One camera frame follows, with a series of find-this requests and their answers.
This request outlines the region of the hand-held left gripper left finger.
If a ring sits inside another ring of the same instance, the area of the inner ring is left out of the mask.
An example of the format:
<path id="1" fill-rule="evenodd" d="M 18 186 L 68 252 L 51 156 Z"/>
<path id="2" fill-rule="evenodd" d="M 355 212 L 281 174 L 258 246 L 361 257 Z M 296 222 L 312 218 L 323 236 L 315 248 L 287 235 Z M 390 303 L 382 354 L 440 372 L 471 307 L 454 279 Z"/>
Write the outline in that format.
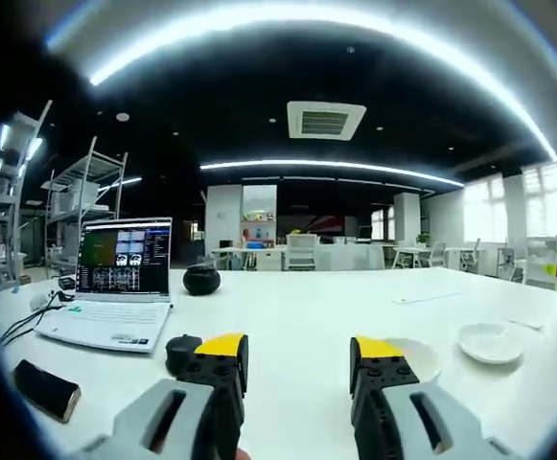
<path id="1" fill-rule="evenodd" d="M 248 335 L 193 335 L 166 345 L 162 379 L 71 459 L 234 459 L 244 423 Z"/>

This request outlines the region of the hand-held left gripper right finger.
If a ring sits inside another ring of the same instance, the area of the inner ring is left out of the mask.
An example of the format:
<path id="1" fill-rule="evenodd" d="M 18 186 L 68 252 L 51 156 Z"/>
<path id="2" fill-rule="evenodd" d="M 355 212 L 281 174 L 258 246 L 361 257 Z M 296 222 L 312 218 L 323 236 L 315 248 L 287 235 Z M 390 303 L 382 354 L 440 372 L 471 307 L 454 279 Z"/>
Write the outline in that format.
<path id="1" fill-rule="evenodd" d="M 350 340 L 351 423 L 360 459 L 517 459 L 482 434 L 476 415 L 432 381 L 418 379 L 399 348 Z"/>

